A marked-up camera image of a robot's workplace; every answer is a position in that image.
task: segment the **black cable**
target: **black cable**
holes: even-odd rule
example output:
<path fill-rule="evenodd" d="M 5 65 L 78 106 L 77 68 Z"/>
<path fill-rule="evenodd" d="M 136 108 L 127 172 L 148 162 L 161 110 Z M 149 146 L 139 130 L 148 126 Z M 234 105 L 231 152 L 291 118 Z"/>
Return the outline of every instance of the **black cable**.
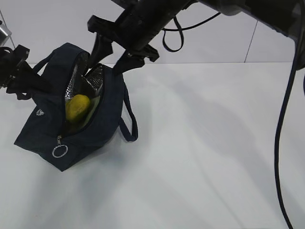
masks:
<path fill-rule="evenodd" d="M 213 20 L 214 18 L 218 17 L 220 14 L 221 14 L 221 13 L 217 13 L 217 14 L 215 14 L 214 16 L 208 18 L 207 20 L 204 20 L 204 21 L 202 21 L 202 22 L 200 22 L 200 23 L 198 23 L 198 24 L 196 24 L 196 25 L 193 25 L 193 26 L 190 26 L 190 27 L 186 27 L 186 28 L 182 28 L 181 25 L 180 25 L 180 23 L 179 23 L 178 20 L 177 20 L 177 17 L 174 17 L 173 20 L 174 20 L 174 22 L 175 22 L 175 25 L 177 26 L 177 29 L 175 29 L 175 30 L 174 30 L 174 29 L 166 29 L 166 28 L 163 29 L 163 31 L 164 31 L 164 36 L 163 36 L 163 41 L 162 41 L 162 42 L 163 42 L 164 48 L 165 48 L 167 51 L 169 51 L 169 52 L 178 52 L 178 51 L 180 51 L 180 50 L 183 48 L 183 46 L 184 46 L 184 34 L 183 34 L 183 31 L 185 31 L 185 30 L 191 30 L 191 29 L 194 29 L 194 28 L 196 28 L 196 27 L 198 27 L 198 26 L 201 26 L 201 25 L 203 25 L 203 24 L 205 24 L 205 23 L 207 23 L 207 22 Z M 171 49 L 171 48 L 166 44 L 165 37 L 166 37 L 166 32 L 167 32 L 167 31 L 179 32 L 179 33 L 180 33 L 181 47 L 180 47 L 179 49 L 173 50 L 173 49 Z"/>
<path fill-rule="evenodd" d="M 194 28 L 197 28 L 198 26 L 201 26 L 203 24 L 206 24 L 207 22 L 213 20 L 214 18 L 218 17 L 221 13 L 217 13 L 215 14 L 214 16 L 208 18 L 207 20 L 204 20 L 196 25 L 193 25 L 193 26 L 190 26 L 190 27 L 186 27 L 186 28 L 182 28 L 182 31 L 186 31 L 186 30 L 192 30 Z M 176 29 L 166 29 L 164 28 L 163 31 L 167 31 L 167 32 L 178 32 L 179 30 L 176 30 Z"/>
<path fill-rule="evenodd" d="M 173 50 L 173 49 L 171 49 L 170 47 L 168 47 L 168 45 L 166 44 L 166 41 L 165 41 L 165 37 L 166 37 L 166 31 L 165 31 L 165 30 L 164 30 L 164 36 L 163 36 L 162 42 L 163 42 L 164 48 L 165 48 L 167 51 L 169 51 L 169 52 L 178 52 L 178 51 L 180 51 L 180 50 L 183 48 L 183 46 L 184 46 L 184 35 L 183 35 L 183 32 L 182 32 L 182 27 L 181 27 L 181 25 L 179 24 L 179 22 L 178 22 L 178 20 L 177 20 L 177 17 L 174 17 L 174 18 L 173 18 L 173 21 L 175 22 L 175 25 L 177 26 L 178 31 L 179 31 L 179 33 L 180 33 L 180 38 L 181 38 L 181 46 L 180 46 L 180 48 L 179 48 L 179 49 L 176 49 L 176 50 Z"/>
<path fill-rule="evenodd" d="M 281 191 L 281 182 L 280 182 L 280 175 L 279 175 L 279 145 L 280 145 L 280 139 L 281 139 L 281 131 L 283 127 L 283 122 L 285 118 L 285 113 L 287 110 L 289 98 L 291 95 L 291 91 L 293 88 L 293 84 L 295 81 L 295 74 L 297 71 L 297 65 L 298 65 L 298 59 L 301 54 L 302 50 L 302 44 L 303 44 L 303 39 L 304 39 L 304 32 L 305 32 L 305 5 L 304 5 L 304 0 L 299 0 L 300 8 L 301 8 L 301 25 L 300 25 L 300 32 L 299 32 L 299 37 L 298 37 L 298 43 L 296 45 L 296 50 L 295 50 L 295 57 L 294 61 L 292 64 L 292 69 L 291 73 L 289 76 L 289 81 L 287 85 L 287 89 L 285 92 L 285 97 L 283 100 L 277 128 L 276 128 L 276 134 L 275 134 L 275 144 L 274 144 L 274 177 L 275 177 L 275 184 L 276 184 L 276 191 L 277 191 L 277 197 L 278 201 L 280 204 L 280 208 L 283 214 L 283 217 L 285 218 L 286 224 L 289 229 L 293 229 L 293 226 L 289 220 L 289 217 L 287 215 L 284 202 L 283 202 L 283 196 L 282 196 L 282 191 Z"/>

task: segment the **bag handle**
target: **bag handle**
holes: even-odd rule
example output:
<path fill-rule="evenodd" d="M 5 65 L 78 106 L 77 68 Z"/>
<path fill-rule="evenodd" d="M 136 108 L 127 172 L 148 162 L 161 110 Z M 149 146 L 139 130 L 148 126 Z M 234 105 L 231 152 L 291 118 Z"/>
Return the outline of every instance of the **bag handle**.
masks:
<path fill-rule="evenodd" d="M 53 55 L 54 55 L 54 51 L 47 58 L 43 59 L 37 65 L 35 65 L 33 67 L 33 71 L 35 73 L 38 73 L 50 61 Z"/>
<path fill-rule="evenodd" d="M 132 112 L 132 108 L 130 105 L 130 100 L 129 100 L 129 95 L 128 95 L 128 90 L 126 87 L 126 84 L 124 83 L 124 103 L 126 105 L 127 111 L 130 115 L 130 118 L 132 119 L 132 132 L 128 130 L 126 123 L 122 118 L 119 120 L 119 126 L 121 129 L 121 132 L 126 139 L 127 142 L 135 142 L 138 139 L 139 133 L 138 133 L 138 125 L 137 125 L 137 120 L 135 119 L 135 116 Z"/>

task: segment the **lemon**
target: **lemon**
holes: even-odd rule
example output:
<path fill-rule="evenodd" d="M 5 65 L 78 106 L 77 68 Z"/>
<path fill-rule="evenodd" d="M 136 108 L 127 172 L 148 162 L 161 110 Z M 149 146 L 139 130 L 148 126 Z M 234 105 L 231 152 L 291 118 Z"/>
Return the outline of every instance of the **lemon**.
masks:
<path fill-rule="evenodd" d="M 66 119 L 74 124 L 79 122 L 88 112 L 90 99 L 82 94 L 74 96 L 66 103 Z"/>

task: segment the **zipper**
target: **zipper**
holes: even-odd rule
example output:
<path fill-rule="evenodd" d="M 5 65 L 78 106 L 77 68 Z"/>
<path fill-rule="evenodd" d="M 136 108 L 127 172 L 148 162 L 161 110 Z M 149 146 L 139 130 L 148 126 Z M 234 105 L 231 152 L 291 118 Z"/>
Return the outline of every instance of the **zipper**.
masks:
<path fill-rule="evenodd" d="M 66 86 L 65 86 L 65 88 L 67 88 L 68 87 L 68 85 L 69 85 L 69 83 L 70 83 L 70 80 L 71 80 L 71 78 L 72 78 L 72 73 L 73 73 L 73 70 L 74 70 L 74 68 L 72 69 L 72 72 L 70 73 L 70 75 L 71 75 L 71 77 L 69 77 L 69 80 L 68 80 L 68 83 L 66 84 Z M 96 109 L 95 109 L 95 111 L 94 111 L 94 113 L 92 114 L 92 117 L 91 117 L 91 119 L 89 120 L 89 122 L 82 128 L 82 129 L 80 129 L 80 130 L 78 130 L 78 131 L 76 131 L 76 132 L 74 132 L 74 133 L 72 133 L 72 134 L 64 134 L 64 129 L 65 129 L 65 126 L 66 126 L 66 104 L 65 104 L 65 93 L 66 93 L 66 91 L 64 91 L 64 94 L 62 95 L 62 102 L 63 102 L 63 108 L 62 108 L 62 110 L 63 110 L 63 117 L 62 117 L 62 125 L 61 125 L 61 130 L 60 130 L 60 132 L 59 132 L 59 135 L 57 136 L 57 143 L 60 143 L 61 142 L 61 140 L 62 139 L 64 139 L 64 138 L 67 138 L 67 137 L 70 137 L 70 136 L 74 136 L 74 135 L 77 135 L 77 134 L 79 134 L 80 132 L 82 132 L 82 131 L 84 131 L 85 129 L 87 129 L 90 125 L 91 125 L 91 123 L 92 123 L 92 121 L 93 121 L 93 119 L 94 119 L 94 117 L 95 117 L 95 115 L 96 115 L 96 113 L 97 113 L 97 111 L 98 111 L 98 107 L 100 106 L 100 104 L 103 102 L 103 99 L 104 99 L 104 92 L 105 92 L 105 80 L 104 80 L 104 77 L 103 77 L 103 89 L 102 89 L 102 94 L 100 95 L 100 100 L 99 100 L 99 104 L 97 105 L 97 107 L 96 107 Z"/>
<path fill-rule="evenodd" d="M 61 139 L 62 139 L 61 135 L 57 136 L 57 144 L 58 144 L 58 146 L 61 146 Z"/>

